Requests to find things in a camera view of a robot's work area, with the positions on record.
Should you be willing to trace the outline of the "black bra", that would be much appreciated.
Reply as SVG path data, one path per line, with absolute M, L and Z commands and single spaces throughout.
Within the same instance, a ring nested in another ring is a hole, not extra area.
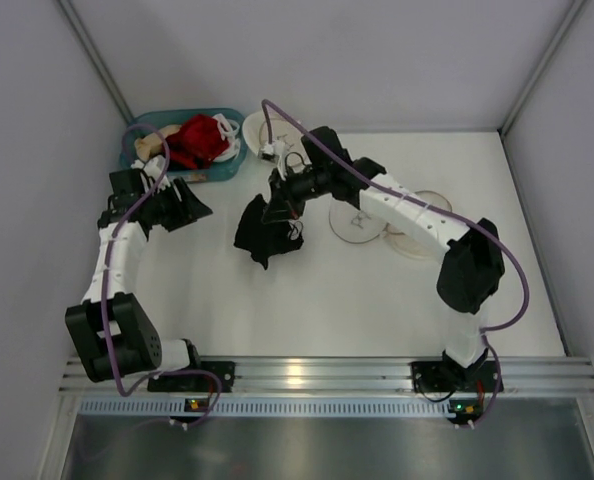
M 304 243 L 300 222 L 263 223 L 262 214 L 267 206 L 261 194 L 248 203 L 233 242 L 235 248 L 248 252 L 264 270 L 268 269 L 271 257 L 300 250 Z

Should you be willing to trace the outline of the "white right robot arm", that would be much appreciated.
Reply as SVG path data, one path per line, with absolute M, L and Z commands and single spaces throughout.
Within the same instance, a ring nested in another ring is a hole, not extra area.
M 290 152 L 283 141 L 267 141 L 259 150 L 262 159 L 275 164 L 262 222 L 296 220 L 307 201 L 331 195 L 395 227 L 440 265 L 436 291 L 448 308 L 444 357 L 464 370 L 481 363 L 486 351 L 481 309 L 505 273 L 496 226 L 487 219 L 468 225 L 440 213 L 400 185 L 382 165 L 367 157 L 352 159 L 329 127 L 309 132 L 301 143 L 307 160 L 299 171 L 289 166 Z

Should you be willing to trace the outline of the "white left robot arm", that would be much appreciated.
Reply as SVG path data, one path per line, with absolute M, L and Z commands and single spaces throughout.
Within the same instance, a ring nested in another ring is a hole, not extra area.
M 65 324 L 88 378 L 95 382 L 146 372 L 199 369 L 188 339 L 163 340 L 136 296 L 141 257 L 151 230 L 173 232 L 213 214 L 181 179 L 141 170 L 109 175 L 112 194 L 97 221 L 100 248 L 90 286 Z

